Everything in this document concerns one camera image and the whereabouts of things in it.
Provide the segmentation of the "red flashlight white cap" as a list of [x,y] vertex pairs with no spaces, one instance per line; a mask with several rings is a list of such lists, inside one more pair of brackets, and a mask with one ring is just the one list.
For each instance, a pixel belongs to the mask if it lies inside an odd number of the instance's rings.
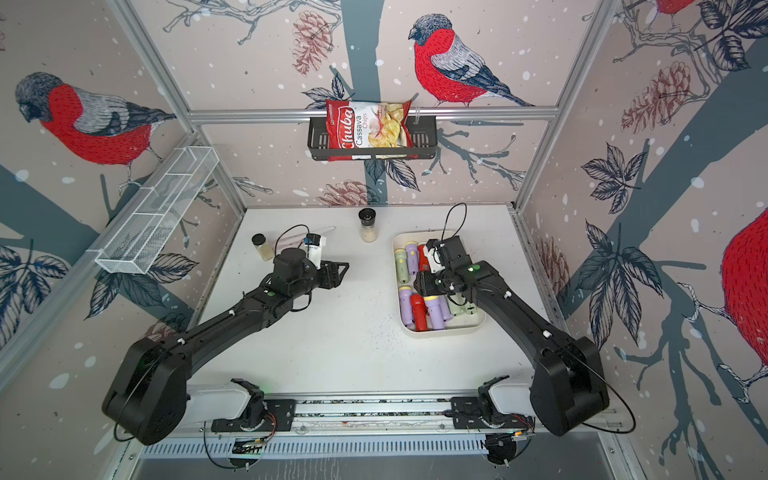
[[428,257],[428,248],[425,243],[421,243],[417,247],[419,255],[419,271],[430,271],[430,261]]

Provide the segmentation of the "purple flashlight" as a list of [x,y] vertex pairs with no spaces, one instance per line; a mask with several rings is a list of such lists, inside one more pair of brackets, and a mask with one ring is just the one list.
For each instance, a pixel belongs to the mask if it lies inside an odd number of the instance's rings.
[[414,315],[411,304],[412,288],[401,286],[398,288],[399,308],[403,325],[411,328],[414,325]]
[[410,276],[415,276],[419,271],[419,251],[418,244],[414,241],[409,241],[405,244],[405,251],[407,257],[407,268]]

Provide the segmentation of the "purple flashlight horizontal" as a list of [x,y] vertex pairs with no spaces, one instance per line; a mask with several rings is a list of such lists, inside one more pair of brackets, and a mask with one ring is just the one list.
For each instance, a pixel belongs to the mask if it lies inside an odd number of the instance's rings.
[[441,302],[441,296],[425,296],[424,303],[426,305],[428,315],[433,330],[444,330],[445,320],[443,316],[443,308]]

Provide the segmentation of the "dark red flashlight horizontal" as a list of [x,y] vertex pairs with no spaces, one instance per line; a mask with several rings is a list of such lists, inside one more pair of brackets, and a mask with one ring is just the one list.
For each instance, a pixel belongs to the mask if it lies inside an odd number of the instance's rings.
[[417,332],[425,332],[428,330],[427,313],[424,299],[417,293],[413,293],[410,297],[411,310],[413,315],[413,323]]

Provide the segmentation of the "green flashlight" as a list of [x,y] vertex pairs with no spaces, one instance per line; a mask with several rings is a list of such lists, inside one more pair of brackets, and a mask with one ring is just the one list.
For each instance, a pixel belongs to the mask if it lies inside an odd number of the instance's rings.
[[462,315],[474,315],[476,313],[476,306],[467,300],[460,303],[453,296],[447,298],[449,309],[454,317]]
[[405,249],[395,249],[395,272],[399,285],[406,285],[410,281],[410,272],[408,267],[408,254]]

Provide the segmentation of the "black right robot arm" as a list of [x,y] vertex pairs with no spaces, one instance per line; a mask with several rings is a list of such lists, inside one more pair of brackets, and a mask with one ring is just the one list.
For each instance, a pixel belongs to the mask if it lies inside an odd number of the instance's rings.
[[502,327],[534,368],[530,403],[550,433],[562,436],[608,408],[608,388],[591,340],[575,339],[552,325],[497,269],[473,261],[458,236],[430,239],[426,246],[430,269],[416,275],[418,294],[460,294]]

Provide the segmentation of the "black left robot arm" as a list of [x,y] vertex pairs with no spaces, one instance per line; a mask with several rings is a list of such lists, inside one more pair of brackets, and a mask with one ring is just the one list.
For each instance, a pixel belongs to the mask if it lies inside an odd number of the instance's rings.
[[295,311],[300,297],[339,287],[348,268],[346,262],[314,264],[299,248],[283,250],[271,273],[233,307],[185,333],[133,343],[103,400],[103,414],[130,437],[152,445],[180,425],[233,419],[260,408],[260,390],[242,379],[222,387],[188,382],[219,354]]

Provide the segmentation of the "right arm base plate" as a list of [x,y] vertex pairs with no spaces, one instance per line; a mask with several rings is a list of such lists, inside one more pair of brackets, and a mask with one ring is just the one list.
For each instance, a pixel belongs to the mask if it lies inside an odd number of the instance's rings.
[[501,413],[489,398],[485,397],[453,397],[450,406],[442,414],[451,419],[453,427],[458,430],[468,429],[535,429],[535,421],[531,416],[516,413]]

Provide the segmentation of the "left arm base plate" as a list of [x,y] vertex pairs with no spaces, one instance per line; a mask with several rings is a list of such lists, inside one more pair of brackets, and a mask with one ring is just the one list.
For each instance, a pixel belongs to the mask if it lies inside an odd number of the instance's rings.
[[267,399],[251,403],[235,419],[217,419],[210,427],[214,433],[288,432],[291,430],[297,402],[293,399]]

